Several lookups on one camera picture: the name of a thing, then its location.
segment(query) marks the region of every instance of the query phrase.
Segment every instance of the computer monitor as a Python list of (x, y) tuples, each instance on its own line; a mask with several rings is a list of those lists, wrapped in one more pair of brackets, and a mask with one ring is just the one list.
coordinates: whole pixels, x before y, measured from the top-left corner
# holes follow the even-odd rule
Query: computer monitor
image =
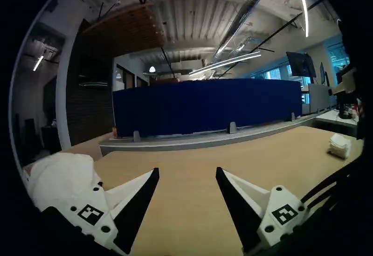
[[(336, 73), (338, 84), (342, 82), (342, 76), (348, 71), (350, 71), (351, 69), (352, 69), (351, 65), (344, 66), (341, 71)], [(352, 92), (352, 93), (347, 94), (345, 91), (343, 91), (343, 92), (337, 93), (336, 96), (337, 96), (337, 106), (339, 110), (338, 116), (341, 119), (350, 119), (350, 117), (345, 114), (345, 106), (347, 104), (357, 104), (356, 93)]]
[(308, 54), (286, 52), (293, 76), (316, 77), (312, 58)]
[(321, 84), (325, 84), (325, 71), (324, 71), (323, 62), (321, 62), (320, 64), (320, 76), (321, 76)]

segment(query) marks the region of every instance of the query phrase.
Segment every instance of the blue partition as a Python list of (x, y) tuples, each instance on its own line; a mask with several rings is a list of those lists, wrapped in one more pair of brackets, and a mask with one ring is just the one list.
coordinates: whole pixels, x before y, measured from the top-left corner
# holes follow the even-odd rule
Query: blue partition
[(113, 106), (120, 137), (190, 134), (299, 116), (302, 95), (294, 81), (221, 79), (115, 91)]

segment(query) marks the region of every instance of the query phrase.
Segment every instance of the wooden table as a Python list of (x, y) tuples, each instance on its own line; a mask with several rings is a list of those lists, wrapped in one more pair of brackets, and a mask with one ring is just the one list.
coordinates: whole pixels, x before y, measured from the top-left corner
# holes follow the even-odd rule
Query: wooden table
[(160, 179), (131, 255), (239, 255), (241, 242), (215, 179), (221, 166), (270, 190), (284, 185), (302, 198), (316, 184), (358, 157), (326, 153), (332, 132), (310, 127), (252, 141), (183, 151), (112, 152), (95, 162), (110, 189), (159, 167)]

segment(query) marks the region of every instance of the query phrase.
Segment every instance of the gray desk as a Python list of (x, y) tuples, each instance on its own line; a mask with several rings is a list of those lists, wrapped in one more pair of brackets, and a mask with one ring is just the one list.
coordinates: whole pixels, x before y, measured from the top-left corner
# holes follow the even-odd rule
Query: gray desk
[(342, 125), (345, 127), (355, 128), (358, 124), (359, 117), (355, 119), (342, 119), (338, 116), (337, 110), (331, 110), (321, 114), (315, 118), (316, 121), (331, 123), (335, 125)]

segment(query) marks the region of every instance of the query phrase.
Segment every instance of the folded napkin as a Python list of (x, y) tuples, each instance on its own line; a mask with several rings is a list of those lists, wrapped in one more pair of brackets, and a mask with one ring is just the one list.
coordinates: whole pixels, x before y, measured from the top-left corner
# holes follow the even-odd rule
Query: folded napkin
[(328, 152), (331, 152), (338, 157), (346, 159), (350, 154), (351, 140), (342, 137), (341, 135), (334, 134), (329, 140)]

